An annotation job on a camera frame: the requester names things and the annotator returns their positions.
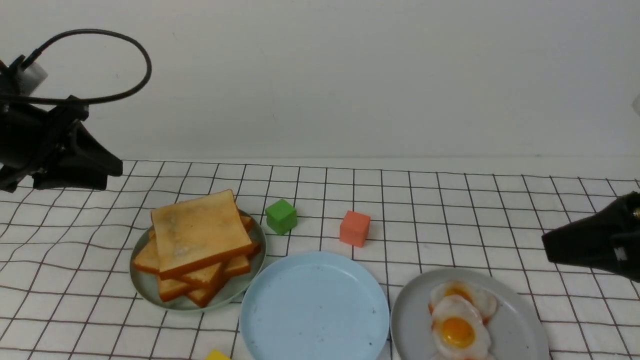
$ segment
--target fried egg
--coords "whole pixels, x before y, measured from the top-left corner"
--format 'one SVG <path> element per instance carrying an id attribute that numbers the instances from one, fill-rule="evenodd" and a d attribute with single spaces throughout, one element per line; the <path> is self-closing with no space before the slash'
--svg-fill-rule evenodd
<path id="1" fill-rule="evenodd" d="M 441 354 L 435 354 L 431 360 L 449 360 L 446 357 L 442 356 Z M 491 354 L 488 354 L 486 356 L 486 358 L 484 358 L 484 360 L 495 360 L 495 357 Z"/>
<path id="2" fill-rule="evenodd" d="M 444 297 L 431 314 L 436 349 L 449 360 L 483 360 L 491 337 L 480 312 L 460 295 Z"/>
<path id="3" fill-rule="evenodd" d="M 449 295 L 458 295 L 470 302 L 480 311 L 485 325 L 491 320 L 491 317 L 498 308 L 498 301 L 495 296 L 485 289 L 461 281 L 449 281 L 439 284 L 431 290 L 429 312 L 433 313 L 433 309 L 438 303 Z"/>

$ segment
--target gray plate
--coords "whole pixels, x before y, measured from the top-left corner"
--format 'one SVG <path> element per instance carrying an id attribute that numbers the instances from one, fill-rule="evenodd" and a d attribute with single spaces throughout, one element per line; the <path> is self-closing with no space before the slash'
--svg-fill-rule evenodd
<path id="1" fill-rule="evenodd" d="M 402 360 L 428 360 L 436 353 L 431 337 L 429 294 L 437 284 L 459 280 L 493 293 L 498 310 L 487 328 L 489 351 L 497 360 L 547 360 L 547 334 L 530 305 L 506 285 L 470 270 L 449 268 L 426 272 L 400 291 L 391 311 L 391 337 Z"/>
<path id="2" fill-rule="evenodd" d="M 251 215 L 240 210 L 240 214 L 250 217 Z M 147 274 L 145 272 L 137 271 L 131 264 L 133 259 L 140 253 L 143 247 L 149 242 L 149 230 L 147 229 L 140 239 L 138 240 L 133 253 L 131 254 L 131 261 L 129 262 L 129 272 L 131 274 L 131 281 L 138 293 L 147 301 L 153 305 L 159 306 L 163 309 L 180 311 L 183 313 L 197 313 L 200 311 L 208 311 L 217 309 L 225 304 L 231 302 L 238 295 L 242 294 L 251 284 L 253 278 L 262 270 L 264 264 L 264 256 L 266 253 L 267 243 L 264 236 L 264 231 L 260 227 L 260 224 L 253 220 L 253 228 L 249 232 L 249 237 L 260 243 L 260 254 L 256 255 L 251 260 L 251 272 L 242 276 L 236 276 L 229 280 L 222 290 L 210 301 L 207 307 L 200 309 L 196 304 L 192 303 L 186 297 L 179 297 L 169 302 L 163 302 L 158 296 L 157 280 L 155 275 Z"/>

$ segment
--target egg white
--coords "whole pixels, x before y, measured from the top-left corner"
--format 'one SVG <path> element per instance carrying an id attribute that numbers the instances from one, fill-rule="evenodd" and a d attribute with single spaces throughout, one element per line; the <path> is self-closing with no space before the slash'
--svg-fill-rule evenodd
<path id="1" fill-rule="evenodd" d="M 449 281 L 436 285 L 431 290 L 429 312 L 433 312 L 438 303 L 445 298 L 447 291 L 452 288 L 468 295 L 469 302 L 480 311 L 485 325 L 491 320 L 498 308 L 498 301 L 495 296 L 485 289 L 461 281 Z"/>
<path id="2" fill-rule="evenodd" d="M 491 337 L 484 326 L 482 315 L 459 295 L 444 297 L 433 309 L 431 335 L 438 352 L 448 360 L 483 360 L 489 353 Z M 467 347 L 458 348 L 443 340 L 442 324 L 446 319 L 461 318 L 474 332 L 474 341 Z"/>

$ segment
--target green cube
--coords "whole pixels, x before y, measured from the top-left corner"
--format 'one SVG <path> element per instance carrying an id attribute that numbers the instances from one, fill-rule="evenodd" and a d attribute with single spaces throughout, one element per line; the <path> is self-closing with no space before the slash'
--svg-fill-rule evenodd
<path id="1" fill-rule="evenodd" d="M 298 225 L 296 208 L 285 199 L 274 202 L 265 213 L 267 214 L 267 225 L 278 235 L 284 235 Z"/>

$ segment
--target plate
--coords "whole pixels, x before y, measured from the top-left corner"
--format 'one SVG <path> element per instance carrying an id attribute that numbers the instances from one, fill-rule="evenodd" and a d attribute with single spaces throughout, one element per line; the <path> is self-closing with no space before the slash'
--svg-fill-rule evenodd
<path id="1" fill-rule="evenodd" d="M 240 333 L 254 360 L 372 360 L 388 338 L 389 307 L 364 267 L 308 252 L 276 261 L 254 280 Z"/>
<path id="2" fill-rule="evenodd" d="M 245 213 L 242 210 L 240 210 L 240 214 L 251 217 L 251 215 Z M 207 307 L 199 308 L 196 304 L 192 303 L 186 297 L 179 297 L 169 302 L 163 302 L 158 296 L 156 276 L 145 272 L 140 272 L 131 265 L 133 264 L 133 259 L 149 242 L 148 234 L 152 227 L 147 229 L 147 231 L 145 231 L 145 233 L 140 236 L 140 239 L 138 240 L 135 248 L 133 248 L 133 252 L 131 253 L 131 260 L 129 262 L 129 273 L 131 274 L 131 281 L 133 282 L 133 286 L 136 288 L 140 296 L 142 296 L 145 300 L 149 301 L 153 305 L 172 311 L 197 313 L 201 311 L 217 309 L 218 307 L 228 304 L 249 287 L 249 284 L 251 284 L 253 278 L 255 278 L 260 270 L 262 270 L 262 266 L 264 264 L 265 250 L 267 247 L 264 231 L 260 227 L 260 224 L 255 221 L 253 217 L 251 218 L 253 221 L 253 227 L 249 232 L 249 237 L 252 240 L 260 243 L 260 254 L 256 255 L 251 260 L 251 272 L 249 274 L 231 278 L 231 280 L 227 282 L 225 287 L 222 288 L 222 290 L 220 290 L 218 294 L 216 294 L 216 296 L 210 301 Z"/>
<path id="3" fill-rule="evenodd" d="M 482 287 L 498 300 L 498 310 L 487 326 L 489 352 L 496 359 L 547 360 L 547 335 L 536 313 L 520 295 L 485 275 L 457 268 L 426 272 L 411 280 L 398 295 L 391 312 L 391 337 L 402 360 L 430 359 L 436 353 L 431 337 L 429 294 L 443 282 L 459 280 Z"/>

